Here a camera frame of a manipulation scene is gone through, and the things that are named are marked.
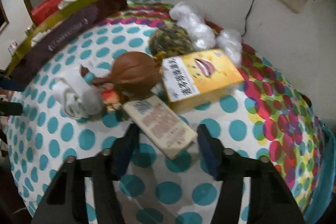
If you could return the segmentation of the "beige card box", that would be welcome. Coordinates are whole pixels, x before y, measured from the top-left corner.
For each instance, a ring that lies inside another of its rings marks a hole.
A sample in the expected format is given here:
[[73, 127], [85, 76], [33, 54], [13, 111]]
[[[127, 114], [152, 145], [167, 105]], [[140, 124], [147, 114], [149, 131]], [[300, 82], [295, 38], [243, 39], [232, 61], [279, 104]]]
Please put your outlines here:
[[155, 94], [122, 106], [132, 121], [169, 159], [174, 160], [197, 133]]

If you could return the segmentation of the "yellow medicine box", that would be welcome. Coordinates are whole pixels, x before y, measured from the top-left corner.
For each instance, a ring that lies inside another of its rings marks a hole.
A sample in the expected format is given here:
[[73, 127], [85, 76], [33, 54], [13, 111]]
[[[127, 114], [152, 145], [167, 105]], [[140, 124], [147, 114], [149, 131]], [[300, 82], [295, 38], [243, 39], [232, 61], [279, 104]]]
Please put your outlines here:
[[163, 59], [162, 81], [169, 107], [180, 113], [218, 101], [244, 79], [223, 50], [213, 49]]

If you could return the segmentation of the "gold tin box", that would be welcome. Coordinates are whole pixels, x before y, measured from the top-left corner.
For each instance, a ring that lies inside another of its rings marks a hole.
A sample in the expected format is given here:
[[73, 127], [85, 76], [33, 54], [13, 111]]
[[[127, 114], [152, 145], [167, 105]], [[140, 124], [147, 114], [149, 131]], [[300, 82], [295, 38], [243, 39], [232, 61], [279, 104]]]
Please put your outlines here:
[[126, 7], [126, 0], [78, 0], [54, 13], [15, 50], [1, 83], [22, 91], [68, 43]]

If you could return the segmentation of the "polka dot bed sheet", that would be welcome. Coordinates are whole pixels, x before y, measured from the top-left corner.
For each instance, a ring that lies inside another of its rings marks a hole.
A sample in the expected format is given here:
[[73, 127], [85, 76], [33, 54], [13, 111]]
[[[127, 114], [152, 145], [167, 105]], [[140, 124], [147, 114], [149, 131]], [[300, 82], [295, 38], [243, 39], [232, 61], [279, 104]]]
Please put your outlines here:
[[33, 223], [335, 223], [335, 136], [245, 43], [196, 52], [159, 0], [79, 0], [6, 70]]

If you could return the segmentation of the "woven rope ball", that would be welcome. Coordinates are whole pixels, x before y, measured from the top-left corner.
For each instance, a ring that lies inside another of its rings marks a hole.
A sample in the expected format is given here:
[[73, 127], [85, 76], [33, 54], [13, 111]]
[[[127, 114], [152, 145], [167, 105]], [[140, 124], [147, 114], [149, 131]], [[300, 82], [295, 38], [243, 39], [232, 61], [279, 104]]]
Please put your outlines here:
[[150, 36], [148, 47], [152, 56], [165, 53], [165, 57], [185, 55], [194, 51], [188, 32], [175, 23], [157, 28]]

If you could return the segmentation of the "white cloth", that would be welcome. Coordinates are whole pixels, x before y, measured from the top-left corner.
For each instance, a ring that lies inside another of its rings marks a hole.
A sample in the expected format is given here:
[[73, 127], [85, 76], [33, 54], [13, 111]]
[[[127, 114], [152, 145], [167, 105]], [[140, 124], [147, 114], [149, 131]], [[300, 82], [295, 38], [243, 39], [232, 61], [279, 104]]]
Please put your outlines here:
[[97, 116], [105, 107], [100, 91], [86, 82], [79, 67], [59, 73], [55, 77], [51, 93], [66, 116], [71, 119]]

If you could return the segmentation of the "clear plastic bag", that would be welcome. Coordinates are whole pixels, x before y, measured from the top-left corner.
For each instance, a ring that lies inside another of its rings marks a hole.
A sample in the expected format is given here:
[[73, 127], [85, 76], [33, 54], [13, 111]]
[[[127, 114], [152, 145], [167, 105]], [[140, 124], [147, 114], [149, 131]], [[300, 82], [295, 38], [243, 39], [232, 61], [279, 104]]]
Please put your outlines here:
[[196, 5], [179, 2], [169, 11], [172, 20], [184, 28], [195, 51], [210, 50], [215, 47], [215, 34], [205, 23], [205, 17]]

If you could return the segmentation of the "brown haired doll figure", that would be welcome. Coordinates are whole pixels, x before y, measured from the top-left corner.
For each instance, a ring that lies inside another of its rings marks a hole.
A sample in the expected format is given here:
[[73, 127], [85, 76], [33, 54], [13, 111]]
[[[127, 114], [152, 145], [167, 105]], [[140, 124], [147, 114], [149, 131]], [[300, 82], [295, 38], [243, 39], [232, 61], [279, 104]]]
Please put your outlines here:
[[98, 77], [87, 67], [80, 67], [81, 77], [101, 89], [107, 112], [122, 108], [129, 100], [147, 96], [162, 79], [164, 52], [151, 57], [143, 52], [127, 52], [117, 57], [110, 72]]

